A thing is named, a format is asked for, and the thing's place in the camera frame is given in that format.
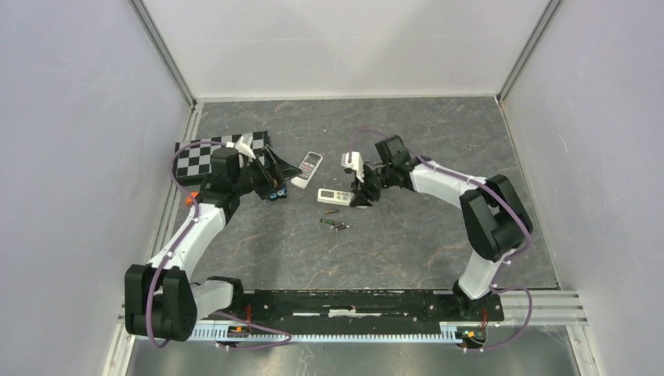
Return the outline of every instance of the white wall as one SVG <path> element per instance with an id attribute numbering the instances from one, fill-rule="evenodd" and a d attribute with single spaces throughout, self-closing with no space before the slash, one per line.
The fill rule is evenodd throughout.
<path id="1" fill-rule="evenodd" d="M 145 0 L 199 98 L 492 95 L 547 0 Z"/>
<path id="2" fill-rule="evenodd" d="M 661 374 L 664 2 L 564 2 L 507 120 L 609 375 Z"/>
<path id="3" fill-rule="evenodd" d="M 187 108 L 128 2 L 0 2 L 0 374 L 99 374 Z"/>

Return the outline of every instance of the metal rod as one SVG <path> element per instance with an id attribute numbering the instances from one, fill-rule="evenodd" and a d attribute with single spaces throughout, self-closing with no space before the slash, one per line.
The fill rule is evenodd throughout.
<path id="1" fill-rule="evenodd" d="M 143 0 L 129 0 L 129 4 L 132 5 L 136 16 L 139 18 L 143 28 L 145 28 L 148 38 L 150 38 L 152 45 L 157 50 L 161 61 L 164 62 L 166 69 L 168 69 L 168 73 L 178 86 L 182 98 L 184 98 L 191 107 L 196 106 L 196 98 L 189 89 L 184 76 L 182 76 L 182 72 L 178 69 L 178 64 L 175 63 L 173 55 L 171 55 L 171 52 L 168 50 L 166 42 L 164 42 L 164 38 L 161 37 L 161 33 L 159 32 L 159 29 L 157 29 L 157 25 L 154 23 L 145 3 Z"/>
<path id="2" fill-rule="evenodd" d="M 561 3 L 562 0 L 549 0 L 547 6 L 544 8 L 544 11 L 542 11 L 542 14 L 539 16 L 539 20 L 537 20 L 537 23 L 535 24 L 535 28 L 532 29 L 532 32 L 528 37 L 528 41 L 526 41 L 523 49 L 521 50 L 521 53 L 519 54 L 519 57 L 517 58 L 516 63 L 514 63 L 512 70 L 507 76 L 507 80 L 505 80 L 503 87 L 500 88 L 500 91 L 496 95 L 499 103 L 504 101 L 510 94 L 510 91 L 514 87 L 514 83 L 517 81 L 518 77 L 523 71 L 523 68 L 530 60 L 532 51 L 535 50 L 535 47 L 537 47 L 537 45 L 540 43 L 540 39 L 542 38 L 544 31 L 549 26 L 551 19 L 556 14 Z"/>

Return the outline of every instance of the checkerboard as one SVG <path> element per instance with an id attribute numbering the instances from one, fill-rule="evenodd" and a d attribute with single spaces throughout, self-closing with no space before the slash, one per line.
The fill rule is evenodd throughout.
<path id="1" fill-rule="evenodd" d="M 187 143 L 196 143 L 199 141 L 235 143 L 241 136 L 242 135 L 232 135 L 212 137 L 211 139 L 193 139 Z M 180 150 L 180 147 L 185 146 L 187 143 L 176 143 L 175 151 Z M 262 147 L 269 144 L 268 131 L 254 132 L 254 142 L 251 144 L 251 149 L 261 163 L 265 162 Z M 175 179 L 178 183 L 183 186 L 200 184 L 203 177 L 205 177 L 205 174 L 210 173 L 210 156 L 212 155 L 212 152 L 220 147 L 221 146 L 219 145 L 200 145 L 181 152 L 178 159 L 173 163 L 173 174 L 175 174 Z"/>

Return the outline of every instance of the remote control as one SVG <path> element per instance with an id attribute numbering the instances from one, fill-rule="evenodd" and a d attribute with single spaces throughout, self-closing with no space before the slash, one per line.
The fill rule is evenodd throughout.
<path id="1" fill-rule="evenodd" d="M 349 206 L 354 196 L 353 193 L 341 192 L 340 190 L 318 189 L 318 202 L 325 204 Z"/>
<path id="2" fill-rule="evenodd" d="M 297 188 L 306 188 L 313 178 L 313 174 L 315 174 L 316 170 L 318 170 L 320 162 L 322 161 L 322 155 L 312 151 L 308 152 L 305 159 L 302 161 L 302 163 L 300 163 L 300 169 L 302 170 L 302 173 L 299 176 L 295 176 L 290 180 L 290 182 L 293 183 L 293 185 Z"/>

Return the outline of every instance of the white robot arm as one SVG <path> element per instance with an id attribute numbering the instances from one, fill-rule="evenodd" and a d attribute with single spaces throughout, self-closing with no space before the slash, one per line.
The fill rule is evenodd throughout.
<path id="1" fill-rule="evenodd" d="M 201 183 L 184 224 L 147 264 L 132 265 L 127 270 L 124 312 L 128 333 L 146 335 L 150 312 L 155 337 L 185 341 L 198 320 L 230 307 L 235 303 L 233 297 L 243 294 L 238 280 L 211 277 L 192 287 L 189 278 L 212 239 L 240 206 L 241 196 L 255 192 L 261 199 L 269 198 L 287 180 L 301 174 L 269 146 L 263 148 L 265 163 L 261 163 L 250 145 L 251 135 L 243 136 L 237 143 L 227 143 L 213 152 L 211 174 Z M 157 290 L 148 309 L 154 278 Z"/>
<path id="2" fill-rule="evenodd" d="M 376 143 L 376 148 L 383 162 L 376 168 L 362 165 L 362 158 L 357 152 L 352 152 L 350 157 L 344 154 L 341 158 L 346 172 L 355 174 L 352 184 L 355 197 L 351 206 L 372 205 L 380 199 L 382 189 L 399 186 L 430 194 L 459 208 L 464 214 L 468 239 L 474 251 L 453 291 L 467 306 L 481 301 L 489 294 L 489 285 L 500 264 L 525 239 L 514 220 L 489 195 L 469 182 L 485 184 L 498 193 L 532 232 L 530 218 L 509 179 L 503 175 L 491 179 L 467 175 L 443 168 L 434 161 L 428 161 L 429 166 L 424 165 L 410 155 L 398 136 Z M 452 174 L 446 175 L 435 169 Z"/>

